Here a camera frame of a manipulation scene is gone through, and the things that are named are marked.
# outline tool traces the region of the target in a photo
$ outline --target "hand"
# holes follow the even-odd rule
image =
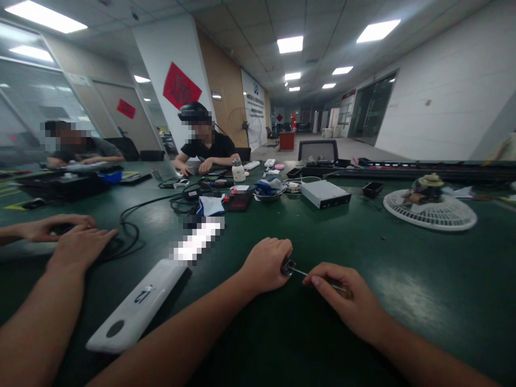
[[[81,164],[83,164],[83,165],[95,164],[96,162],[101,162],[101,161],[104,161],[104,158],[96,156],[96,157],[90,157],[89,159],[82,160]]]
[[[184,166],[184,167],[182,167],[182,168],[179,170],[179,172],[180,172],[180,173],[181,173],[181,175],[183,175],[183,176],[190,176],[190,175],[193,175],[193,172],[190,170],[190,167],[189,167],[189,166],[187,166],[186,164],[185,164],[185,166]]]
[[[281,274],[281,264],[292,249],[290,239],[265,238],[253,247],[236,275],[257,295],[278,289],[289,280]]]
[[[199,166],[199,173],[202,174],[202,175],[205,175],[207,174],[210,169],[211,169],[211,166],[213,165],[213,160],[211,159],[211,157],[208,157],[206,160],[204,160],[204,162]]]
[[[85,224],[75,226],[61,236],[54,255],[47,263],[47,270],[76,266],[86,271],[118,230],[98,230]]]
[[[52,227],[62,224],[84,225],[88,228],[96,227],[92,217],[76,214],[61,214],[50,218],[21,223],[16,226],[18,236],[29,242],[57,242],[59,235],[51,235]]]
[[[324,280],[332,278],[347,286],[354,294],[345,299]],[[362,340],[377,345],[394,318],[381,306],[375,294],[355,269],[323,262],[314,267],[303,280],[304,285],[313,284],[317,291],[339,314],[341,320]]]
[[[53,168],[62,168],[62,167],[66,167],[68,165],[61,159],[57,159],[55,157],[49,157],[47,159],[47,162],[48,162],[48,165]]]

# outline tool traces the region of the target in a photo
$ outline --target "ceiling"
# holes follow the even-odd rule
[[[3,9],[20,1],[0,0],[0,5]],[[144,77],[147,71],[130,28],[189,13],[269,90],[272,103],[296,106],[324,104],[343,94],[490,0],[102,0],[108,6],[99,0],[35,1],[89,27],[60,36],[124,60],[134,74]],[[0,16],[23,20],[5,11]],[[401,23],[385,39],[356,43],[368,24],[392,19]],[[303,51],[280,54],[276,40],[297,35],[304,37]],[[345,66],[354,68],[332,76],[335,68]],[[289,81],[289,87],[301,90],[288,92],[284,74],[298,71],[301,79]],[[336,86],[323,90],[325,83]],[[157,102],[151,84],[140,86],[151,105]]]

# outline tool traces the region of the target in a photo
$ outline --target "blue object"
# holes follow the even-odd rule
[[[122,171],[116,171],[110,174],[98,174],[102,180],[104,180],[107,184],[118,184],[120,180],[122,180]]]

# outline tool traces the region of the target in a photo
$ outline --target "floor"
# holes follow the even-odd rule
[[[251,153],[251,160],[297,160],[299,153],[299,142],[305,140],[319,140],[322,139],[320,133],[297,133],[294,143],[294,150],[282,150],[280,147],[268,148],[260,147]],[[339,158],[351,160],[352,158],[365,157],[370,160],[385,160],[385,161],[402,161],[406,160],[404,157],[389,153],[384,150],[375,148],[363,142],[355,141],[348,138],[336,138],[337,149],[339,151]]]

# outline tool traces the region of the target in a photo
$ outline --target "table surface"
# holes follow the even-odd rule
[[[285,171],[297,164],[284,163]],[[163,178],[174,174],[170,162],[124,167],[141,173],[157,168]],[[262,166],[253,169],[246,182],[257,181],[262,171]],[[353,193],[349,205],[318,210],[304,197],[283,195],[274,203],[253,200],[246,213],[226,214],[223,235],[181,278],[146,333],[235,273],[261,239],[290,238],[292,259],[300,270],[309,271],[321,261],[357,269],[398,321],[503,385],[514,385],[516,214],[494,203],[469,201],[478,215],[473,229],[435,232],[364,203],[364,180],[331,181]],[[384,183],[383,195],[411,185]],[[32,211],[4,209],[27,199],[24,193],[0,195],[0,226],[75,212],[92,215],[102,228],[115,228],[124,209],[172,193],[158,189],[152,179]],[[114,359],[87,351],[87,340],[157,261],[168,257],[171,244],[187,233],[167,200],[137,210],[130,220],[139,225],[146,246],[89,271],[82,312],[55,385],[84,385]],[[123,233],[121,238],[130,241]],[[0,324],[22,304],[54,247],[21,241],[2,248],[0,291],[8,297],[2,297]],[[355,337],[301,280],[294,274],[285,287],[249,304],[218,340],[191,385],[263,386],[271,380],[288,385],[406,385],[400,373]]]

